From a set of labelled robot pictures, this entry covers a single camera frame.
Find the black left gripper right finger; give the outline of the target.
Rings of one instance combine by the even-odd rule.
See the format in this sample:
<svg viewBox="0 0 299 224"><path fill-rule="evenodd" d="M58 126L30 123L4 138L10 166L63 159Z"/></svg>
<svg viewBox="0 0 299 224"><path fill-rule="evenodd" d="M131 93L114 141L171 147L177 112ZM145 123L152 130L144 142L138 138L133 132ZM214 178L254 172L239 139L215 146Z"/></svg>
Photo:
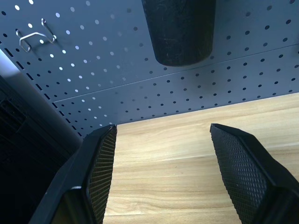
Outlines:
<svg viewBox="0 0 299 224"><path fill-rule="evenodd" d="M243 224L297 224L299 182L258 139L211 124L222 181Z"/></svg>

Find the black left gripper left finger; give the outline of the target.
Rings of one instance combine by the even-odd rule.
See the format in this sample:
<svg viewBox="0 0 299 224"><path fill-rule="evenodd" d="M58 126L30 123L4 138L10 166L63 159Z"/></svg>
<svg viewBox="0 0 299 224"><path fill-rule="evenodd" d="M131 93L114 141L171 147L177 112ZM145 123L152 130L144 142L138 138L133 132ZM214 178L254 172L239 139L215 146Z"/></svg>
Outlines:
<svg viewBox="0 0 299 224"><path fill-rule="evenodd" d="M101 224L111 187L117 127L89 133L58 170L31 224Z"/></svg>

